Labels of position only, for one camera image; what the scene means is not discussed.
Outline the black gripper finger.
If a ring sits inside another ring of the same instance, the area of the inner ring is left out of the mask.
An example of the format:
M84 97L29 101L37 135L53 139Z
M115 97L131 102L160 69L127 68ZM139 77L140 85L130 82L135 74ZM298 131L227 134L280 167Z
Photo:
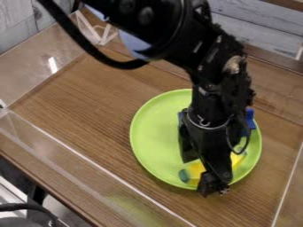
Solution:
M188 163L199 158L191 144L190 134L186 126L179 128L179 146L183 163Z
M210 194L218 192L226 194L230 191L228 184L223 183L219 178L208 171L200 175L196 191L207 197Z

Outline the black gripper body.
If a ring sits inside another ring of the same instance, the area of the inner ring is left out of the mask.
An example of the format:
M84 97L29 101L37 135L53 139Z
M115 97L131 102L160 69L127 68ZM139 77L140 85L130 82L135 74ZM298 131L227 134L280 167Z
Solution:
M223 183L230 184L234 179L231 152L240 142L240 137L230 139L220 131L215 136L202 133L194 135L190 139L206 171L212 173Z

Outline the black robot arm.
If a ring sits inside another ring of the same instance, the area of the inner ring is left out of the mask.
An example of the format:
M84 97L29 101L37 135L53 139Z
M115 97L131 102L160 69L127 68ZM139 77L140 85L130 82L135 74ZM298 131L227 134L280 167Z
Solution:
M163 59L180 67L192 82L192 101L180 112L179 138L184 161L200 160L196 191L224 193L234 180L232 154L251 140L246 109L255 91L247 72L243 44L214 23L207 0L80 0L126 35L144 43L135 59L108 57L53 0L37 0L73 42L95 60L132 70Z

